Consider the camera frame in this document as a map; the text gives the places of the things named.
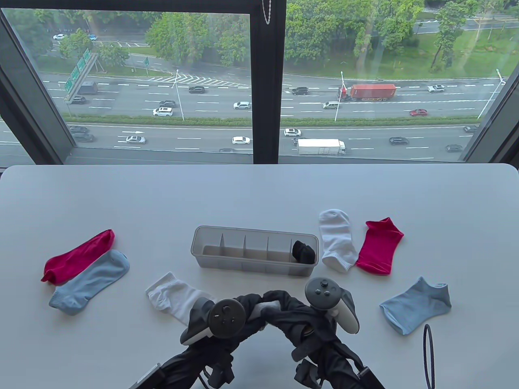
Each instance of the sock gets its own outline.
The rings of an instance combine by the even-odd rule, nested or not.
[[[88,301],[107,286],[116,282],[130,269],[128,259],[117,250],[99,257],[85,271],[63,286],[58,286],[49,305],[67,315],[81,312]]]
[[[423,277],[401,295],[380,304],[388,323],[400,335],[409,335],[425,320],[450,311],[447,284],[429,285]]]
[[[106,230],[68,253],[50,258],[43,270],[42,282],[61,285],[73,279],[112,248],[115,234]]]
[[[319,230],[323,241],[323,263],[339,273],[346,273],[359,258],[351,241],[348,215],[341,210],[321,212]]]
[[[189,312],[198,298],[205,297],[216,301],[213,296],[177,280],[172,272],[166,273],[146,289],[146,294],[153,308],[169,313],[186,326],[189,323]]]
[[[404,234],[389,217],[381,221],[367,221],[366,239],[359,253],[357,266],[368,273],[389,275],[393,254]]]

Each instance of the pink sock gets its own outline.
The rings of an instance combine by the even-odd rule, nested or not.
[[[42,282],[61,285],[73,279],[110,250],[114,240],[114,232],[106,230],[68,253],[50,258],[43,269]]]
[[[371,274],[389,275],[393,254],[404,234],[389,217],[381,221],[367,221],[368,230],[356,265]]]

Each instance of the storage box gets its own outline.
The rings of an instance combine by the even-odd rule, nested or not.
[[[292,256],[296,241],[315,251],[313,264],[298,263]],[[191,254],[202,268],[309,277],[319,262],[319,239],[292,232],[200,226],[193,237]]]

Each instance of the controller handle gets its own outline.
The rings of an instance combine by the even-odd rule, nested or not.
[[[329,317],[344,331],[349,334],[359,332],[360,324],[351,293],[335,281],[323,277],[313,278],[305,286],[305,296],[313,308],[327,311]]]

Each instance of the glass pane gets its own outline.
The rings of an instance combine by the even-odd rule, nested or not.
[[[252,153],[248,15],[3,11],[78,147]]]
[[[34,165],[34,162],[0,116],[0,169],[12,165]]]
[[[457,161],[517,66],[519,6],[435,4],[288,0],[280,154]]]

